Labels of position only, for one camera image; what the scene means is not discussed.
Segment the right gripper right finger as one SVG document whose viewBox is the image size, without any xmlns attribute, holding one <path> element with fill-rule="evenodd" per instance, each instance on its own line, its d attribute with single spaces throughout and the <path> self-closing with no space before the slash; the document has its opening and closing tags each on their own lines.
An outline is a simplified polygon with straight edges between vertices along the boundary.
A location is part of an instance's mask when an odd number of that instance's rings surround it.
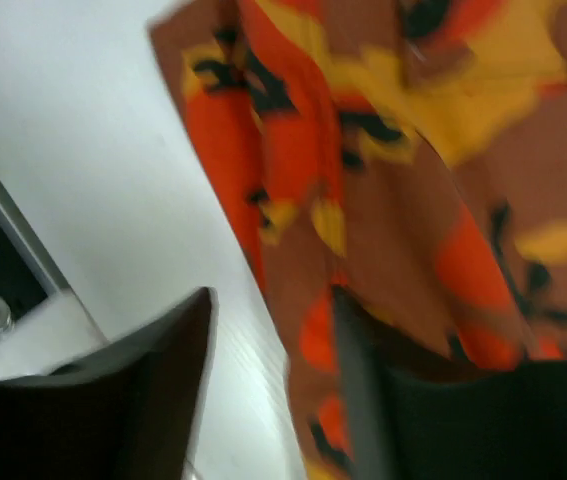
<svg viewBox="0 0 567 480">
<path fill-rule="evenodd" d="M 412 343 L 370 315 L 345 288 L 334 286 L 332 295 L 353 477 L 411 479 L 389 370 L 407 364 Z"/>
</svg>

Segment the orange camouflage trousers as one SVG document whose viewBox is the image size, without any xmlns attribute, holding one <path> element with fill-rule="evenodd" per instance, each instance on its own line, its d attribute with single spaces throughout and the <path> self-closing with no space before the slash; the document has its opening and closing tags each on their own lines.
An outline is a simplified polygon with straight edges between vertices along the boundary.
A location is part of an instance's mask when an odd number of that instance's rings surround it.
<svg viewBox="0 0 567 480">
<path fill-rule="evenodd" d="M 567 1 L 192 1 L 149 29 L 346 479 L 332 290 L 446 359 L 567 360 Z"/>
</svg>

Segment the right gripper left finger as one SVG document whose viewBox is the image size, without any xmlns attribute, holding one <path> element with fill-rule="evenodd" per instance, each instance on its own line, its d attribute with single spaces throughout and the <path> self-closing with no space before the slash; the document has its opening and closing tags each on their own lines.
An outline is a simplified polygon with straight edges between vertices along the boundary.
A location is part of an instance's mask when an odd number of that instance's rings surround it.
<svg viewBox="0 0 567 480">
<path fill-rule="evenodd" d="M 213 323 L 195 290 L 47 375 L 0 380 L 0 479 L 179 479 Z"/>
</svg>

